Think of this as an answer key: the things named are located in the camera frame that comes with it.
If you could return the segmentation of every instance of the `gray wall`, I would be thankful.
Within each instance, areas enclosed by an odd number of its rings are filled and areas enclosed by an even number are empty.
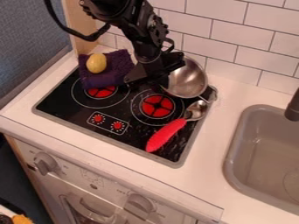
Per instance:
[[[52,0],[65,21],[60,0]],[[0,108],[68,50],[68,35],[52,21],[43,0],[0,1]]]

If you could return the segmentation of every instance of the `purple towel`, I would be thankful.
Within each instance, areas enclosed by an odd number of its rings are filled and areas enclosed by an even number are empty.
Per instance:
[[[107,58],[107,67],[101,73],[90,73],[86,66],[89,55],[79,55],[79,71],[83,88],[120,86],[124,84],[123,77],[134,68],[134,63],[127,50],[104,54]]]

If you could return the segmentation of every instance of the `lemon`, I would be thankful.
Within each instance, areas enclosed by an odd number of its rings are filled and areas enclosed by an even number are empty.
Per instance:
[[[87,69],[93,74],[104,71],[107,67],[106,56],[102,53],[94,53],[87,60]]]

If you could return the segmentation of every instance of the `toy stove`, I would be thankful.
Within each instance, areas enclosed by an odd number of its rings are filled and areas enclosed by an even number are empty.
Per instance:
[[[147,85],[84,90],[77,69],[43,99],[35,111],[110,144],[174,166],[184,161],[204,119],[188,122],[155,153],[145,151],[146,143],[164,125],[182,117],[190,104],[199,98],[211,102],[215,97],[213,87],[192,99],[177,98],[159,87]]]

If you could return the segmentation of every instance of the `gray sink basin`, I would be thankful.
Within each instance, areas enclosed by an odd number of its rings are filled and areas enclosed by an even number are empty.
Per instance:
[[[299,215],[299,122],[254,105],[241,115],[224,163],[240,193]]]

